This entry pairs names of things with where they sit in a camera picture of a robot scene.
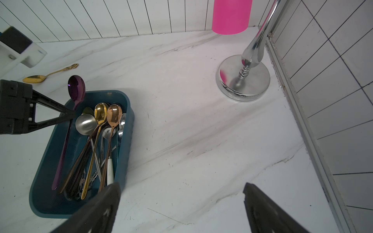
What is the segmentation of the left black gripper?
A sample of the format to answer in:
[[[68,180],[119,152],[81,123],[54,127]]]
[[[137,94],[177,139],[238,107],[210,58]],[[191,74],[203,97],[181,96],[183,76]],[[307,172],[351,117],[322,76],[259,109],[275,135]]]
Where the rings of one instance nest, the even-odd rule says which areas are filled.
[[[60,113],[36,122],[37,104]],[[30,84],[1,80],[1,134],[20,135],[70,121],[75,111],[33,90]]]

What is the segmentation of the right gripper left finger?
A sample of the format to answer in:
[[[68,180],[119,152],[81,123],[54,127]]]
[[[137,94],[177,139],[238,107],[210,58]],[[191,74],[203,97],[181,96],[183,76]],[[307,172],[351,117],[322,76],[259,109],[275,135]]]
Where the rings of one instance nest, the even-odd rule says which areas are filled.
[[[121,189],[112,183],[86,203],[54,233],[110,233],[119,207]]]

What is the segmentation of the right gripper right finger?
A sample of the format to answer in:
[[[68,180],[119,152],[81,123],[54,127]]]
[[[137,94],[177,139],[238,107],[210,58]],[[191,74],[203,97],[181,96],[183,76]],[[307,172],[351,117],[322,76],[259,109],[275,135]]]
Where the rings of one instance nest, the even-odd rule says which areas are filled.
[[[308,232],[256,185],[246,183],[243,193],[252,233]]]

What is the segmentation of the rainbow gold spoon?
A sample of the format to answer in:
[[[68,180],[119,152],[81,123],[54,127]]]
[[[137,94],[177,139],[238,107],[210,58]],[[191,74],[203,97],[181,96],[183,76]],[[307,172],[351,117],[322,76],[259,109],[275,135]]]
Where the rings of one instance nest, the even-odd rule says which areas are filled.
[[[90,108],[90,107],[86,107],[82,111],[82,115],[86,115],[86,114],[94,116],[94,110],[92,108]]]

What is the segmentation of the large silver spoon front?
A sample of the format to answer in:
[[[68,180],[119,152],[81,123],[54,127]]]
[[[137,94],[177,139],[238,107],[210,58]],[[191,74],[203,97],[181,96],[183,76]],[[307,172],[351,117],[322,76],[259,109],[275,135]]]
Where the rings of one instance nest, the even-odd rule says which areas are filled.
[[[90,115],[90,114],[80,115],[77,118],[76,123],[75,123],[76,130],[80,134],[86,135],[86,136],[92,135],[92,133],[94,132],[94,130],[97,126],[98,126],[98,124],[97,124],[97,121],[96,121],[95,117],[93,115]],[[90,144],[91,144],[91,148],[93,149],[94,148],[93,140],[90,139],[89,141],[90,141]],[[101,167],[100,167],[99,159],[98,159],[98,156],[96,154],[96,151],[95,150],[93,150],[93,151],[94,151],[94,159],[95,159],[97,174],[98,174],[99,180],[101,181],[102,173],[101,173]]]

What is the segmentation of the copper iridescent spoon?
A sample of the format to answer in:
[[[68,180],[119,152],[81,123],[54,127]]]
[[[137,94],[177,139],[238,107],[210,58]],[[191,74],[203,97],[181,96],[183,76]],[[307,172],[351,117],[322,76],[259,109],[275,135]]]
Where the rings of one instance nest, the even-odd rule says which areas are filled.
[[[93,138],[94,134],[98,131],[98,128],[99,128],[99,126],[96,126],[96,128],[93,130],[93,132],[91,133],[91,135],[88,137],[88,140],[87,140],[85,146],[83,147],[81,153],[79,154],[78,158],[76,159],[73,167],[70,169],[70,171],[69,171],[69,173],[68,173],[68,175],[67,175],[67,177],[66,177],[66,179],[65,179],[65,181],[64,181],[64,183],[62,185],[62,187],[59,189],[59,194],[61,194],[61,193],[64,192],[64,190],[65,190],[66,186],[68,185],[68,183],[69,183],[69,181],[70,181],[73,173],[77,169],[80,160],[83,158],[86,150],[90,146],[90,140]]]

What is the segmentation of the small gold ornate spoon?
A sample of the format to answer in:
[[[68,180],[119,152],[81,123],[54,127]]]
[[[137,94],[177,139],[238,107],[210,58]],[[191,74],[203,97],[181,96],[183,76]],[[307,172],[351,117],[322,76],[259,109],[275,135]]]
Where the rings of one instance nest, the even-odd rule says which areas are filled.
[[[42,83],[51,75],[54,75],[54,74],[60,73],[60,72],[64,72],[64,71],[68,71],[68,70],[73,70],[73,69],[76,69],[78,66],[79,66],[79,64],[72,64],[69,67],[63,68],[61,70],[54,71],[54,72],[49,73],[47,75],[33,75],[33,76],[26,77],[22,81],[24,83],[30,83],[30,84]]]

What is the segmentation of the rose gold spoon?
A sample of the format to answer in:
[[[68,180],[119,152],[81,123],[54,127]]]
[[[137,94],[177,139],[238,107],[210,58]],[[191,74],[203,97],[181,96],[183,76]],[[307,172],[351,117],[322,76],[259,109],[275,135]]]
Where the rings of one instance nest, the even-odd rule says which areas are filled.
[[[108,108],[108,110],[107,110],[107,122],[111,126],[111,134],[110,134],[109,139],[108,139],[108,148],[107,148],[107,154],[106,154],[106,158],[105,158],[105,166],[104,166],[104,171],[103,171],[104,175],[103,175],[103,178],[100,182],[100,187],[99,187],[98,192],[101,192],[104,189],[105,182],[110,177],[109,174],[108,174],[108,167],[109,167],[109,164],[112,163],[111,161],[109,161],[109,158],[111,156],[111,138],[113,136],[114,129],[119,125],[121,116],[122,116],[122,109],[118,104],[112,104]]]

